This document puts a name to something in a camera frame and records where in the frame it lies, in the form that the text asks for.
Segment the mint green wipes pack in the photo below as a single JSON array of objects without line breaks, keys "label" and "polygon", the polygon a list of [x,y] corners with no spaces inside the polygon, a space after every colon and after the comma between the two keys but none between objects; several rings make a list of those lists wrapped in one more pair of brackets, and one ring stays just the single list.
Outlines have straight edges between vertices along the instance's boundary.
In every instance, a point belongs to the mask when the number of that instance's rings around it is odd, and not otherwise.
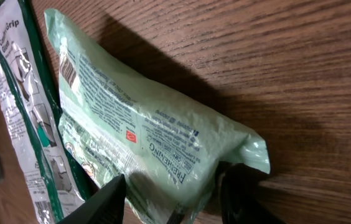
[{"label": "mint green wipes pack", "polygon": [[102,187],[126,178],[143,223],[192,223],[220,162],[270,172],[264,139],[110,55],[56,9],[44,12],[59,56],[59,130],[65,147]]}]

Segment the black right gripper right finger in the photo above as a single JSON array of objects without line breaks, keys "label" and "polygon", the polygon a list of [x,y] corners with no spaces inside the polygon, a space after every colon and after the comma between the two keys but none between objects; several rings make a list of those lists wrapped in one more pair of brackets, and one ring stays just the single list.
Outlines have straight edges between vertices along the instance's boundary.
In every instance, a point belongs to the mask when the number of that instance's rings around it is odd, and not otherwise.
[{"label": "black right gripper right finger", "polygon": [[284,224],[254,196],[268,174],[245,164],[218,165],[219,200],[224,224]]}]

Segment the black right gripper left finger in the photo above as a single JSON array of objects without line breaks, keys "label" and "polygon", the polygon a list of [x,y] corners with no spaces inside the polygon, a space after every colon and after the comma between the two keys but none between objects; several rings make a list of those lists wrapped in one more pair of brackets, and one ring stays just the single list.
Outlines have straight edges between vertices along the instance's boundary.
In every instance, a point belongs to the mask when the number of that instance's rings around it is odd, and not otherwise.
[{"label": "black right gripper left finger", "polygon": [[58,224],[122,224],[126,180],[120,174]]}]

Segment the green 3M sponge package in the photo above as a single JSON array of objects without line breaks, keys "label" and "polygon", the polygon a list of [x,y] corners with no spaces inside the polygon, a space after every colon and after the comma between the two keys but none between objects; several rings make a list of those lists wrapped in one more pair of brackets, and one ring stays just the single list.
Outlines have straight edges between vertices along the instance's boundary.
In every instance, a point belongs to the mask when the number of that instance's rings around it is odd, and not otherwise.
[{"label": "green 3M sponge package", "polygon": [[0,105],[37,221],[60,222],[91,192],[58,130],[62,111],[29,1],[0,1]]}]

